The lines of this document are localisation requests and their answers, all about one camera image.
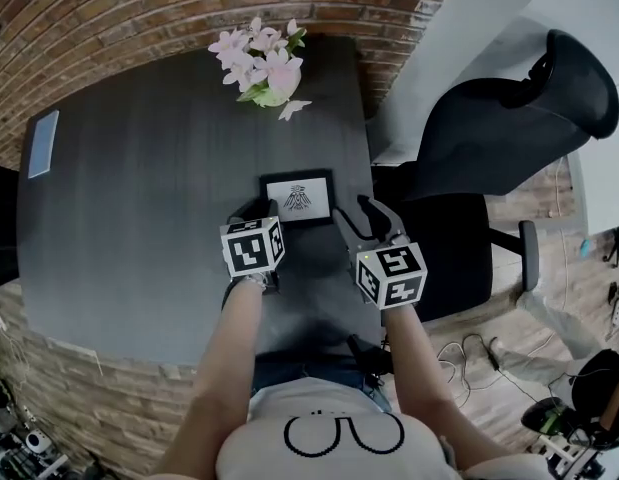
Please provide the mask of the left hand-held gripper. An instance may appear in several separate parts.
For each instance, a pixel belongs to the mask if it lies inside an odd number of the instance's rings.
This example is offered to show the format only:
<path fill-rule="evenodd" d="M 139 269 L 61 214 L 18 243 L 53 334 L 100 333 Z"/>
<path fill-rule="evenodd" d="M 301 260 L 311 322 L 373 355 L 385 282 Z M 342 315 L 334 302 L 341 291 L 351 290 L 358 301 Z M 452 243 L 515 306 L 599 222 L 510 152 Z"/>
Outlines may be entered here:
<path fill-rule="evenodd" d="M 234 211 L 220 227 L 222 254 L 233 287 L 247 277 L 259 277 L 264 293 L 279 292 L 277 268 L 285 255 L 278 203 L 268 202 L 267 217 L 261 217 L 262 203 L 248 201 Z"/>

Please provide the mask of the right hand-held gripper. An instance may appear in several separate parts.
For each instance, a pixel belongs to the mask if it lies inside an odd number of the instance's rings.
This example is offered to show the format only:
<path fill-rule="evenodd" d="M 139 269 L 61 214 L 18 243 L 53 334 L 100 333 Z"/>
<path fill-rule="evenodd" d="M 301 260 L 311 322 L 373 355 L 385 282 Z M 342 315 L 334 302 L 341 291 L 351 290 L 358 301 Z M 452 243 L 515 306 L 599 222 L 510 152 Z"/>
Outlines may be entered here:
<path fill-rule="evenodd" d="M 341 208 L 332 211 L 349 252 L 355 285 L 363 298 L 379 310 L 415 304 L 422 297 L 428 276 L 419 245 L 402 230 L 385 240 L 391 230 L 389 217 L 368 196 L 358 195 L 357 202 L 369 221 L 372 240 L 363 240 Z"/>

